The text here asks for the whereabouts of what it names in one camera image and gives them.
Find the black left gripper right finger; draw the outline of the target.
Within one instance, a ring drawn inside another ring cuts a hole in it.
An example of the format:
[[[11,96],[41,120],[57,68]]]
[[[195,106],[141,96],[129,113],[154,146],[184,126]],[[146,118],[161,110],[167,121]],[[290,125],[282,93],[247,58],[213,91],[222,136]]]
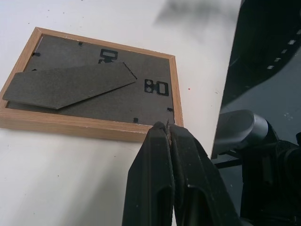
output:
[[[240,226],[241,220],[216,166],[183,127],[170,126],[174,213],[179,226]]]

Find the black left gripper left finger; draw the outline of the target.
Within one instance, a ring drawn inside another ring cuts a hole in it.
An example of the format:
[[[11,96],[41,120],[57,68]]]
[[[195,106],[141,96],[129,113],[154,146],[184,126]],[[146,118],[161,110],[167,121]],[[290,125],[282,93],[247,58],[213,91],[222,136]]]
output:
[[[149,129],[127,175],[124,226],[170,226],[174,176],[166,127]]]

